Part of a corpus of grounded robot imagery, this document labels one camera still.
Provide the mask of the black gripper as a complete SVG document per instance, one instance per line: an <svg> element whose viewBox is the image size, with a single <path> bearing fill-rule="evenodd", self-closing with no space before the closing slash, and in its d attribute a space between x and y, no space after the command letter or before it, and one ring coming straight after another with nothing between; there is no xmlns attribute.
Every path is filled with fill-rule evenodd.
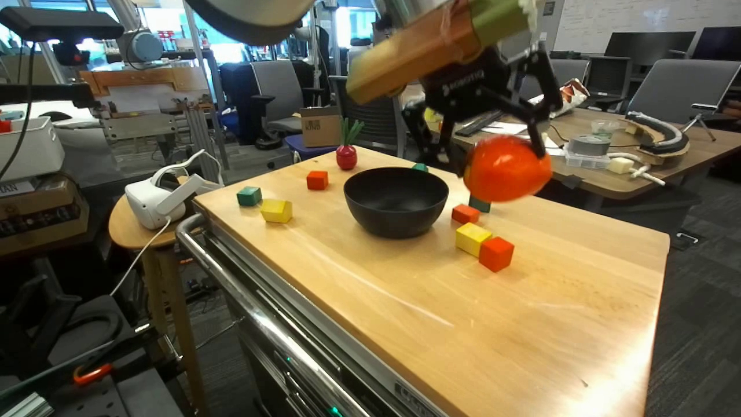
<svg viewBox="0 0 741 417"><path fill-rule="evenodd" d="M537 103L521 92L522 83L539 88ZM427 105L421 111L426 127L423 158L430 164L460 168L462 155L452 141L445 119L468 121L481 114L518 117L527 127L535 158L546 155L539 122L563 107L563 97L543 48L525 52L512 60L496 48L487 48L473 62L453 62L423 76L421 87Z"/></svg>

